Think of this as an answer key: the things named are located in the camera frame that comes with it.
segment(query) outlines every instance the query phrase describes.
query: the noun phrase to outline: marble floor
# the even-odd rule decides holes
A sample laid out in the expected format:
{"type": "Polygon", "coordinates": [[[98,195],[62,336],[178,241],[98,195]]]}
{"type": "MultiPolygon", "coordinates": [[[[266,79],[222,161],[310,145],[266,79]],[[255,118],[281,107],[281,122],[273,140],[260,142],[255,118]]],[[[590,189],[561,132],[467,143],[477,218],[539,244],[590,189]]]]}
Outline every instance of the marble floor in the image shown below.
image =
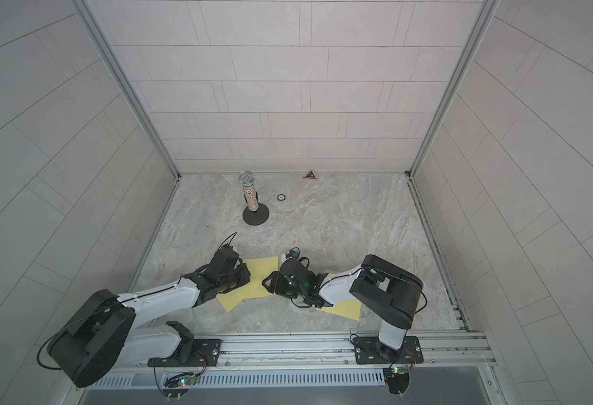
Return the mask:
{"type": "MultiPolygon", "coordinates": [[[[155,239],[135,290],[161,285],[209,263],[223,239],[237,231],[243,258],[278,256],[298,246],[315,272],[346,271],[375,254],[424,283],[429,304],[415,329],[457,328],[430,245],[402,174],[259,174],[256,190],[269,207],[266,223],[243,222],[245,202],[237,175],[185,175],[155,239]],[[285,194],[285,201],[277,195],[285,194]]],[[[226,312],[217,299],[155,320],[201,332],[370,331],[380,318],[362,305],[359,322],[280,296],[247,299],[226,312]]]]}

